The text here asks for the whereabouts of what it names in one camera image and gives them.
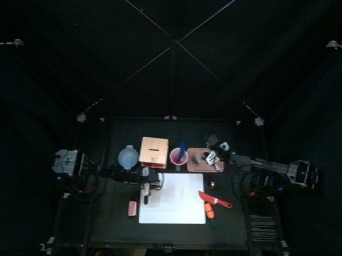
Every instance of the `small box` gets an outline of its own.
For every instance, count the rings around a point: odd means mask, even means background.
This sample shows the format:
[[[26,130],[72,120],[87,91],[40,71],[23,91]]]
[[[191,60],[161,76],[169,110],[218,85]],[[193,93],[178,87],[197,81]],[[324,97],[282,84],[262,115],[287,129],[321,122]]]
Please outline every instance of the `small box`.
[[[169,139],[143,137],[139,161],[143,166],[166,169]]]

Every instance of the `white sheet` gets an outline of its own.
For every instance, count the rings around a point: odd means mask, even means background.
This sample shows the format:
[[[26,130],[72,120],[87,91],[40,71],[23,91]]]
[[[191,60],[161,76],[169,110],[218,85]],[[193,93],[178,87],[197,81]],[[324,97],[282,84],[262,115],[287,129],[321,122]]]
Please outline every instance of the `white sheet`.
[[[205,202],[199,190],[203,191],[202,173],[165,173],[163,188],[151,192],[147,205],[141,193],[139,223],[205,224]]]

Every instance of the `table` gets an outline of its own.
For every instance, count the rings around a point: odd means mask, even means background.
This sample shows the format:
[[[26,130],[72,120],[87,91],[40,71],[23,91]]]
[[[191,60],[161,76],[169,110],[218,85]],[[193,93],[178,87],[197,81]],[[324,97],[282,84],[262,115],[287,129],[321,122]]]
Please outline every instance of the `table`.
[[[187,147],[203,148],[205,137],[217,134],[227,141],[231,150],[250,157],[267,159],[267,148],[262,127],[251,121],[185,119],[106,119],[104,124],[83,127],[75,144],[102,166],[118,165],[118,155],[126,145],[141,148],[142,137],[167,138],[171,150],[179,142]],[[169,165],[165,172],[175,172]],[[209,222],[197,224],[139,224],[139,218],[127,216],[131,200],[139,200],[138,186],[103,180],[104,191],[92,207],[87,203],[68,201],[68,210],[60,211],[62,223],[58,224],[60,246],[84,246],[84,233],[88,234],[87,246],[98,248],[158,248],[165,251],[177,249],[247,249],[246,205],[233,191],[233,175],[237,167],[226,165],[222,173],[205,173],[203,179],[217,181],[217,189],[205,186],[205,192],[229,199],[234,208],[214,206],[219,229],[213,231]],[[189,173],[186,165],[182,172]]]

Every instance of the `red tool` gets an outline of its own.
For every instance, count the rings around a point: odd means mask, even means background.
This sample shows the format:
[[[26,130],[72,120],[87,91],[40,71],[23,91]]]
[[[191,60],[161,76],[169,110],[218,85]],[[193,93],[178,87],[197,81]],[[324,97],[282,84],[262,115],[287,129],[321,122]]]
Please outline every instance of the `red tool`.
[[[206,201],[207,203],[215,205],[215,204],[221,204],[223,205],[225,207],[227,208],[231,208],[233,207],[233,204],[210,196],[209,194],[206,194],[205,192],[202,191],[198,191],[198,194],[199,194],[199,197],[202,198],[203,201]]]

